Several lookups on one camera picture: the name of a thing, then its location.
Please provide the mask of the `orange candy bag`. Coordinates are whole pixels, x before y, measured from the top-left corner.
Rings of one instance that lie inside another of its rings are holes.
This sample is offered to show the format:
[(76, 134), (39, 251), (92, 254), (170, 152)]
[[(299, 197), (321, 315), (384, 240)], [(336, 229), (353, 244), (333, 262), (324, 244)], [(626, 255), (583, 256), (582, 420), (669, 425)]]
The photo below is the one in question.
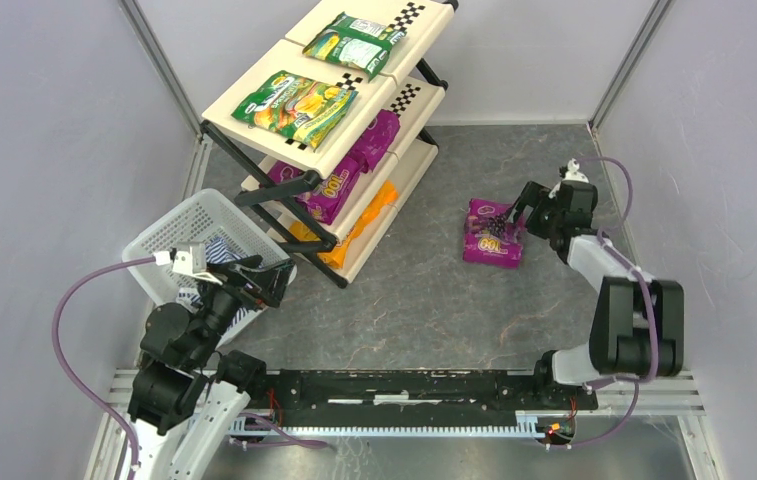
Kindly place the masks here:
[[(362, 234), (366, 225), (367, 222), (365, 220), (359, 219), (342, 242), (338, 242), (337, 246), (329, 252), (320, 252), (318, 254), (319, 258), (331, 268), (342, 268), (345, 264), (350, 244)], [(318, 240), (318, 236), (310, 231), (302, 222), (294, 222), (288, 230), (299, 241)]]
[(399, 194), (395, 185), (390, 181), (385, 181), (354, 224), (345, 241), (342, 243), (342, 246), (347, 246), (351, 241), (357, 239), (379, 216), (383, 208), (396, 201), (398, 197)]

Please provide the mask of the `green yellow candy bag front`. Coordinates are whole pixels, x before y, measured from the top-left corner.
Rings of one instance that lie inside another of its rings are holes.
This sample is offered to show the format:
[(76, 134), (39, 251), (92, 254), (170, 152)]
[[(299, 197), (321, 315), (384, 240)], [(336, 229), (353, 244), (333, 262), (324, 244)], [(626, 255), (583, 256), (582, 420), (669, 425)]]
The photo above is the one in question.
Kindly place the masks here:
[(231, 116), (316, 149), (347, 115), (357, 96), (349, 87), (281, 70), (247, 95)]

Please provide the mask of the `green candy bag back side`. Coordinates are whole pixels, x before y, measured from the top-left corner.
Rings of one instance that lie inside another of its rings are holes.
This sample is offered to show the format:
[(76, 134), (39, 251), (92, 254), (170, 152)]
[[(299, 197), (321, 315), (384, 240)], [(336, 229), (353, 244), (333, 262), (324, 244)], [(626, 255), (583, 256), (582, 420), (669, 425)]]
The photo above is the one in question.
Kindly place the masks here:
[(308, 58), (378, 76), (406, 32), (341, 12), (302, 49)]

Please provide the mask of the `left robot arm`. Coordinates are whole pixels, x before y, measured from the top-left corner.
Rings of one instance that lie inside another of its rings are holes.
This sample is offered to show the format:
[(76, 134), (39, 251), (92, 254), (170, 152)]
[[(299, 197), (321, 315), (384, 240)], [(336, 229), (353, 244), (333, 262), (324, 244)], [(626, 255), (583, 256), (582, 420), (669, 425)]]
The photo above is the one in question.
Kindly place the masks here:
[(155, 261), (199, 282), (201, 304), (191, 311), (166, 303), (146, 320), (128, 405), (140, 438), (135, 472), (141, 479), (199, 479), (267, 373), (264, 361), (239, 351), (219, 357), (214, 373), (203, 369), (240, 310), (280, 305), (295, 264), (265, 266), (259, 255), (211, 264), (180, 249), (158, 252)]

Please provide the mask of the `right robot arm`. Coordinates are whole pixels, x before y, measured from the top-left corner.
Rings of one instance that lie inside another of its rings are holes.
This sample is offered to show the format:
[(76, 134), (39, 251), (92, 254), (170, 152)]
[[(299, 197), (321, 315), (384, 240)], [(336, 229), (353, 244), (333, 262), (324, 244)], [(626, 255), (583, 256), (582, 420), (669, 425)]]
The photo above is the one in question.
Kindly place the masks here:
[(548, 188), (529, 182), (507, 212), (527, 233), (548, 241), (597, 293), (588, 340), (536, 362), (533, 377), (541, 387), (649, 383), (684, 367), (683, 286), (645, 273), (619, 252), (593, 225), (597, 204), (591, 183), (570, 180)]

